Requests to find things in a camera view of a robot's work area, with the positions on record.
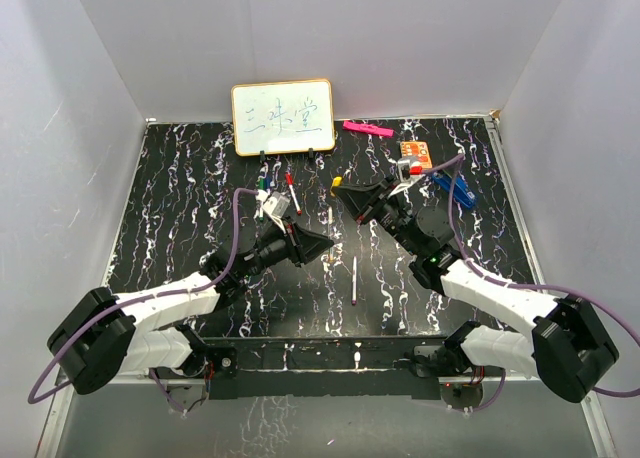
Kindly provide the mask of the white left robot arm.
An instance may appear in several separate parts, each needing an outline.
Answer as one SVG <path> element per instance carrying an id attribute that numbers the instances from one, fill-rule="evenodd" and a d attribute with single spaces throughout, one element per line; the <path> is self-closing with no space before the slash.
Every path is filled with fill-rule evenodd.
<path id="1" fill-rule="evenodd" d="M 270 224 L 255 244 L 219 250 L 191 275 L 149 290 L 89 291 L 47 341 L 75 391 L 91 394 L 114 377 L 168 368 L 194 377 L 209 362 L 207 347 L 186 319 L 221 311 L 238 300 L 250 277 L 290 261 L 300 267 L 328 251 L 331 238 L 290 219 Z"/>

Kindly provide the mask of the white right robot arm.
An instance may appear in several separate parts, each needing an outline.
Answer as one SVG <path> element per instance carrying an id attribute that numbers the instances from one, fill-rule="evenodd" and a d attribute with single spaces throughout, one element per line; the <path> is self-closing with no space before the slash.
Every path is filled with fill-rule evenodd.
<path id="1" fill-rule="evenodd" d="M 509 327 L 468 321 L 431 354 L 414 351 L 416 362 L 438 376 L 498 367 L 538 378 L 568 402 L 582 401 L 619 358 L 593 306 L 573 294 L 553 297 L 521 290 L 488 271 L 474 273 L 452 244 L 445 211 L 411 212 L 399 194 L 403 186 L 393 177 L 369 185 L 335 178 L 331 192 L 357 224 L 376 222 L 413 256 L 409 268 L 421 286 Z"/>

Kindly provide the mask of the yellow whiteboard pen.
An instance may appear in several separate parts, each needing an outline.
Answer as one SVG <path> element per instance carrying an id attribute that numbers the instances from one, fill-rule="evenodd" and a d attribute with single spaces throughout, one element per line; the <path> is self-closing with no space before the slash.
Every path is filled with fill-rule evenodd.
<path id="1" fill-rule="evenodd" d="M 329 236 L 329 238 L 331 240 L 334 240 L 334 238 L 333 238 L 333 208 L 331 206 L 328 207 L 328 211 L 327 211 L 327 235 Z M 334 246 L 334 244 L 331 245 L 331 247 L 328 250 L 328 262 L 329 262 L 329 264 L 333 264 L 333 262 L 334 262 L 334 255 L 333 255 L 333 246 Z"/>

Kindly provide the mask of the purple whiteboard pen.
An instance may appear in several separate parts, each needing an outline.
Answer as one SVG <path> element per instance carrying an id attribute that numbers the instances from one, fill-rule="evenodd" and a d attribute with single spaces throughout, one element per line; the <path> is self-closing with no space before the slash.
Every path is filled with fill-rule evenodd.
<path id="1" fill-rule="evenodd" d="M 354 256 L 352 259 L 352 267 L 351 267 L 351 305 L 356 306 L 357 304 L 357 280 L 358 280 L 358 260 L 357 257 Z"/>

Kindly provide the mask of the red whiteboard pen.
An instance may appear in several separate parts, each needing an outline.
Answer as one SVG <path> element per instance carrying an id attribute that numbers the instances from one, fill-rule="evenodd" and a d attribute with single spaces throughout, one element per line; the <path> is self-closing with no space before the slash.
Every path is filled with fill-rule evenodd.
<path id="1" fill-rule="evenodd" d="M 296 213 L 297 213 L 298 216 L 301 216 L 302 215 L 302 210 L 301 210 L 301 207 L 300 207 L 300 204 L 299 204 L 296 192 L 295 192 L 294 181 L 293 181 L 293 186 L 289 186 L 288 185 L 288 188 L 289 188 L 289 192 L 290 192 L 291 198 L 292 198 L 293 203 L 294 203 L 294 207 L 295 207 Z"/>

